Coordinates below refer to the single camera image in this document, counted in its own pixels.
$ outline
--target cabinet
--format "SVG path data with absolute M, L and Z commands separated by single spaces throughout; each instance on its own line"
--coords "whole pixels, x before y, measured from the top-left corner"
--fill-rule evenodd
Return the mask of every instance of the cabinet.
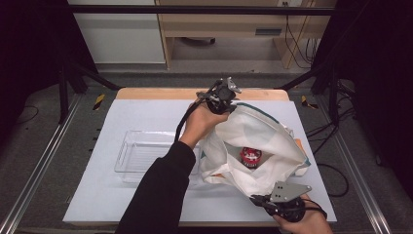
M 69 4 L 154 5 L 152 0 L 69 0 Z M 75 14 L 95 63 L 165 63 L 155 14 Z
M 277 7 L 280 1 L 156 0 L 155 2 L 157 5 L 165 6 Z M 336 0 L 303 0 L 300 7 L 334 7 L 335 3 Z M 299 41 L 303 38 L 321 38 L 329 18 L 329 16 L 158 14 L 167 67 L 170 67 L 173 41 L 176 37 L 273 37 L 284 68 L 289 68 L 293 62 L 292 54 L 298 52 L 294 39 Z M 287 23 L 291 33 L 286 30 Z

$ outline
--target white fabric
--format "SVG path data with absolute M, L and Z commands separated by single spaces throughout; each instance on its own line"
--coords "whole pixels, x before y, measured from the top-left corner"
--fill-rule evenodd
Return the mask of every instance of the white fabric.
M 243 147 L 262 151 L 256 170 L 241 163 Z M 217 125 L 201 142 L 201 150 L 203 180 L 234 185 L 248 197 L 270 194 L 276 181 L 286 181 L 294 174 L 301 176 L 310 166 L 291 130 L 246 103 L 237 104 L 228 121 Z

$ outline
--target wooden table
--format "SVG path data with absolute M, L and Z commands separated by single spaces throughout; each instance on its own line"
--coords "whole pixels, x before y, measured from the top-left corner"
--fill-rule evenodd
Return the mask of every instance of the wooden table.
M 137 184 L 125 183 L 114 168 L 128 131 L 175 132 L 188 104 L 199 89 L 124 88 L 110 107 L 93 155 L 63 221 L 74 225 L 116 224 L 127 208 Z M 277 118 L 301 139 L 312 166 L 302 177 L 288 181 L 313 187 L 309 195 L 336 221 L 310 144 L 294 102 L 286 91 L 245 89 L 237 95 Z M 195 180 L 185 194 L 180 226 L 276 226 L 262 208 L 255 207 L 236 187 Z

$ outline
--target clear plastic container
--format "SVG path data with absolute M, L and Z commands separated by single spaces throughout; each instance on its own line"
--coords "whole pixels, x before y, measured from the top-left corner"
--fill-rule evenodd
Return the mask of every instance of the clear plastic container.
M 123 182 L 139 183 L 153 162 L 168 153 L 174 138 L 173 132 L 127 131 L 116 161 L 115 172 L 120 174 Z M 197 175 L 199 170 L 201 150 L 198 144 L 194 153 L 196 163 L 191 172 L 192 176 Z

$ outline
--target red can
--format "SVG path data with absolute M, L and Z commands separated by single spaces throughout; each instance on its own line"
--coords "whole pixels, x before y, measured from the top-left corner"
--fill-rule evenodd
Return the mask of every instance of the red can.
M 257 169 L 261 160 L 262 151 L 254 148 L 244 147 L 241 152 L 241 162 L 249 169 Z

